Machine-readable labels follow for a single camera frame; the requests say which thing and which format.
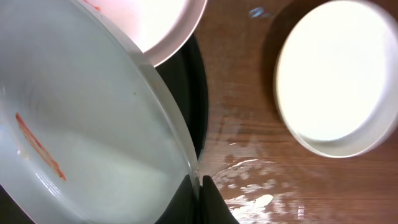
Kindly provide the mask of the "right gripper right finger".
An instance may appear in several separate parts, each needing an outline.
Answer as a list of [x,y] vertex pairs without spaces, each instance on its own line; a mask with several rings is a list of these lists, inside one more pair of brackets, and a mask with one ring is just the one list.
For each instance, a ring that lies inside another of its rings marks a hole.
[[199,206],[203,224],[239,224],[228,209],[213,179],[205,175],[200,188]]

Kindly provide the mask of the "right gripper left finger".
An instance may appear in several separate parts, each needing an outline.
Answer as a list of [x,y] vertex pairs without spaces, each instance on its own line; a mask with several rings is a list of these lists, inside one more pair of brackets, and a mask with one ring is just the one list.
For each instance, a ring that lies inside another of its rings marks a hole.
[[165,212],[155,224],[195,224],[197,222],[197,200],[192,182],[186,175],[172,197]]

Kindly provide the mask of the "pale green plate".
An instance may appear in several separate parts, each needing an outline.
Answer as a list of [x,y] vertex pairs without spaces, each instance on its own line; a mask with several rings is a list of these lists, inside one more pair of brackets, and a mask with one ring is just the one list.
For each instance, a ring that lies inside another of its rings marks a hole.
[[162,77],[81,1],[1,2],[1,186],[36,223],[156,223],[198,162]]

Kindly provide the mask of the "cream white plate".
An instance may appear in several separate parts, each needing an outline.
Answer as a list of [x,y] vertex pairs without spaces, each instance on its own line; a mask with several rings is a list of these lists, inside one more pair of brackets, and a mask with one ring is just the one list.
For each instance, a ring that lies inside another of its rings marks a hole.
[[397,128],[397,13],[374,1],[327,1],[289,32],[275,63],[275,100],[293,137],[347,158]]

